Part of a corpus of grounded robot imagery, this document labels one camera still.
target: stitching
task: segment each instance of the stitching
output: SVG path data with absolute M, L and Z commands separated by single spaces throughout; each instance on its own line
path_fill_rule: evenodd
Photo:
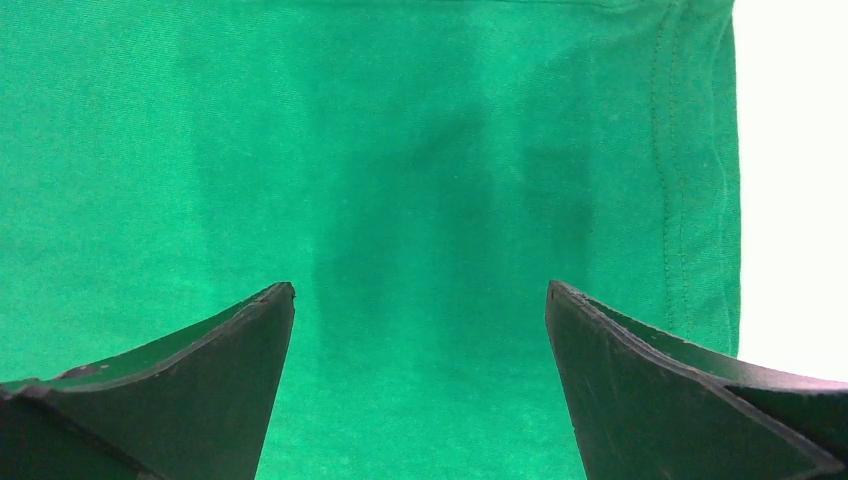
M 244 3 L 255 2 L 256 0 L 243 0 Z M 591 1 L 591 0 L 429 0 L 429 3 L 517 3 L 517 4 L 544 4 L 544 5 L 577 5 L 577 6 L 586 6 L 586 7 L 596 7 L 602 8 L 604 10 L 620 10 L 633 8 L 638 6 L 645 5 L 645 0 L 633 0 L 627 3 L 621 4 L 609 4 L 604 3 L 603 1 Z M 295 5 L 314 5 L 314 4 L 342 4 L 342 5 L 373 5 L 373 4 L 382 4 L 382 5 L 408 5 L 403 2 L 396 2 L 392 0 L 341 0 L 341 1 L 331 1 L 331 0 L 303 0 L 296 2 Z
M 681 16 L 682 13 L 685 12 L 689 8 L 689 0 L 683 0 L 683 3 L 680 5 Z M 671 53 L 671 66 L 669 73 L 669 108 L 668 108 L 668 130 L 669 130 L 669 141 L 671 142 L 671 168 L 674 171 L 675 177 L 677 179 L 677 191 L 680 196 L 680 206 L 678 208 L 678 235 L 679 235 L 679 249 L 680 249 L 680 277 L 683 283 L 683 291 L 681 292 L 681 300 L 683 302 L 683 318 L 686 322 L 686 337 L 692 338 L 692 318 L 689 311 L 689 277 L 686 270 L 686 248 L 684 243 L 684 231 L 683 231 L 683 218 L 686 213 L 686 203 L 688 198 L 686 197 L 686 188 L 684 188 L 683 175 L 680 173 L 680 168 L 678 164 L 678 148 L 677 142 L 674 141 L 674 127 L 677 125 L 675 123 L 675 116 L 677 114 L 677 90 L 674 88 L 674 73 L 677 71 L 677 62 L 678 62 L 678 46 L 680 45 L 680 37 L 682 35 L 683 29 L 680 28 L 680 24 L 678 23 L 677 29 L 674 35 L 674 39 L 672 41 L 672 53 Z
M 660 71 L 659 63 L 660 63 L 660 44 L 662 43 L 662 37 L 665 34 L 666 23 L 668 21 L 672 5 L 669 4 L 665 12 L 663 12 L 663 16 L 660 19 L 660 26 L 657 31 L 656 42 L 654 44 L 654 65 L 653 71 L 651 72 L 651 116 L 653 117 L 653 134 L 654 134 L 654 162 L 657 168 L 657 173 L 659 174 L 660 186 L 663 191 L 663 228 L 662 228 L 662 237 L 663 237 L 663 266 L 665 268 L 665 303 L 666 303 L 666 317 L 668 320 L 668 329 L 669 331 L 674 331 L 674 309 L 672 308 L 671 302 L 671 269 L 669 266 L 669 245 L 668 245 L 668 230 L 669 223 L 671 221 L 671 208 L 669 202 L 669 190 L 668 185 L 666 184 L 665 174 L 662 169 L 662 159 L 660 158 L 660 140 L 659 140 L 659 115 L 657 114 L 657 75 Z

